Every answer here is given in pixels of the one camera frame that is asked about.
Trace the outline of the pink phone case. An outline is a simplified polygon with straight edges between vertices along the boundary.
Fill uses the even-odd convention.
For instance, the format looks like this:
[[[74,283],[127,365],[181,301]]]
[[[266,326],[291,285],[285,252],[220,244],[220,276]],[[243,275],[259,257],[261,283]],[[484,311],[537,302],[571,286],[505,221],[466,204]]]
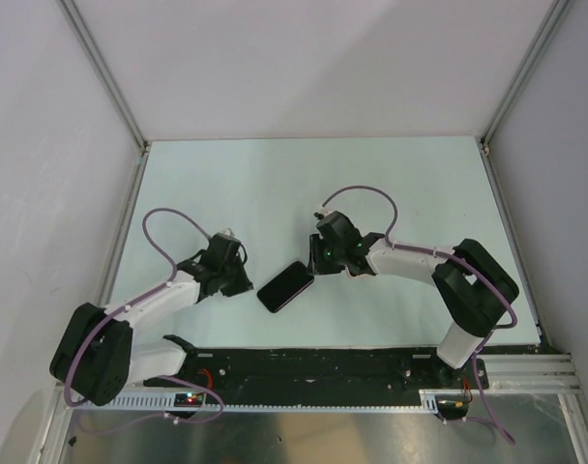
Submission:
[[[366,277],[372,276],[372,275],[369,275],[369,274],[354,275],[350,271],[348,271],[348,270],[346,270],[346,271],[347,271],[347,274],[348,274],[348,277],[349,278],[366,278]]]

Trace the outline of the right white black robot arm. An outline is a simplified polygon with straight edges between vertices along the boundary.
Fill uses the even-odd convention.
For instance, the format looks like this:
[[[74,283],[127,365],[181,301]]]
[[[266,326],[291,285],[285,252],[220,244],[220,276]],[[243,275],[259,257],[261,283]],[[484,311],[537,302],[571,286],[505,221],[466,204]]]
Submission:
[[[477,241],[454,247],[392,243],[381,233],[362,235],[343,213],[315,213],[317,232],[309,237],[308,269],[315,276],[346,272],[351,277],[398,276],[436,288],[452,324],[436,348],[433,380],[454,387],[466,363],[493,332],[517,323],[512,303],[519,289],[512,277]]]

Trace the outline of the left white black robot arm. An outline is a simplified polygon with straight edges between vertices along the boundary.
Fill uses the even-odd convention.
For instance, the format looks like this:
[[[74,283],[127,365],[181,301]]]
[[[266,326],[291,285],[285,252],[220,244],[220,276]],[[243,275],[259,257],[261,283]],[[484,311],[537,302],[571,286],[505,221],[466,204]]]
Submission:
[[[248,292],[244,245],[217,233],[208,247],[178,263],[167,281],[122,304],[77,307],[49,365],[49,373],[84,401],[103,406],[129,384],[167,376],[179,386],[198,376],[195,347],[177,335],[152,343],[138,336],[181,309],[221,294]]]

